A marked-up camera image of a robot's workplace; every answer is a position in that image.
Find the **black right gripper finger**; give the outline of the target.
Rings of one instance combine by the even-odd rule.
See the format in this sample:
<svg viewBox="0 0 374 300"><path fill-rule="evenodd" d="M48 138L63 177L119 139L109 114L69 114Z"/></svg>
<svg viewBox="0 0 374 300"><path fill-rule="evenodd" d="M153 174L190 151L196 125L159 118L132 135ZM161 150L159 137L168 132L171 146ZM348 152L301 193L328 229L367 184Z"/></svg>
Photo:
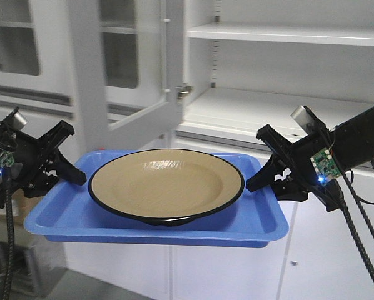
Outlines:
<svg viewBox="0 0 374 300"><path fill-rule="evenodd" d="M292 143L269 124L261 127L256 138L263 141L275 154L289 154Z"/></svg>
<svg viewBox="0 0 374 300"><path fill-rule="evenodd" d="M249 192L257 191L275 181L276 175L283 174L283 165L279 162L280 157L272 154L265 165L246 182Z"/></svg>

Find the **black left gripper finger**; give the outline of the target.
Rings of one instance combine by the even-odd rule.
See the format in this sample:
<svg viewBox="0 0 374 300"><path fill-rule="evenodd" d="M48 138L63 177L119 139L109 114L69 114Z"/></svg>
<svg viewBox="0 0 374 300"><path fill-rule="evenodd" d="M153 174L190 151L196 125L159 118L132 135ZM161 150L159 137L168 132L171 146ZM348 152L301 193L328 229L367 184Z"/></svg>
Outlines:
<svg viewBox="0 0 374 300"><path fill-rule="evenodd" d="M48 132L38 138L38 145L44 155L50 155L70 136L74 135L74 128L70 123L61 120Z"/></svg>
<svg viewBox="0 0 374 300"><path fill-rule="evenodd" d="M71 164L58 149L54 151L51 169L55 170L61 179L69 183L82 186L87 181L85 173Z"/></svg>

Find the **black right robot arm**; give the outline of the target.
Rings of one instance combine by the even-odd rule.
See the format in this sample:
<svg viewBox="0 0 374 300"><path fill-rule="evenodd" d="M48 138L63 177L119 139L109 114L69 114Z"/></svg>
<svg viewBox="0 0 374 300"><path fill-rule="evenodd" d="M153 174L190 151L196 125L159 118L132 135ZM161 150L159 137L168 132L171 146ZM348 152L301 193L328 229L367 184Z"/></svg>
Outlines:
<svg viewBox="0 0 374 300"><path fill-rule="evenodd" d="M339 209L339 185L319 180L313 158L327 150L340 172L348 171L374 159L374 106L337 125L330 131L308 106L299 106L293 119L307 135L290 142L269 124L256 137L272 151L266 164L246 182L250 192L270 186L279 200L303 202L314 194L328 212Z"/></svg>

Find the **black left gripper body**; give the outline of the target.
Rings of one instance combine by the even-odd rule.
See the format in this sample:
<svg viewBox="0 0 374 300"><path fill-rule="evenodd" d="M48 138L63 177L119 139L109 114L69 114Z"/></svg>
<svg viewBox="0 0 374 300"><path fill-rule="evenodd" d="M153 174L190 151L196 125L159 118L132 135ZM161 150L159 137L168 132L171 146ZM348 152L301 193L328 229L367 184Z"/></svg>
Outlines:
<svg viewBox="0 0 374 300"><path fill-rule="evenodd" d="M14 164L2 171L0 183L0 208L17 190L26 198L41 197L54 186L54 176L46 174L48 162L53 158L44 155L38 139L0 121L0 152L12 152Z"/></svg>

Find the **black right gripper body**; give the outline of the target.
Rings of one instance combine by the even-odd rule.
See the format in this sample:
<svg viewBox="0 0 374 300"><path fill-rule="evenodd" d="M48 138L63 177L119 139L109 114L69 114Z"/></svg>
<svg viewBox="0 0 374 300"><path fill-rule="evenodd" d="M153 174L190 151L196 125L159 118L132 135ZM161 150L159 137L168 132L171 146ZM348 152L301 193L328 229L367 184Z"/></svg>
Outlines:
<svg viewBox="0 0 374 300"><path fill-rule="evenodd" d="M280 157L280 164L290 170L287 179L277 179L271 184L277 199L303 202L308 199L309 193L312 193L325 205L328 212L340 209L340 188L337 184L333 184L331 189L323 187L318 182L310 161L312 155L325 148L325 139L315 132L291 143L289 154L276 154Z"/></svg>

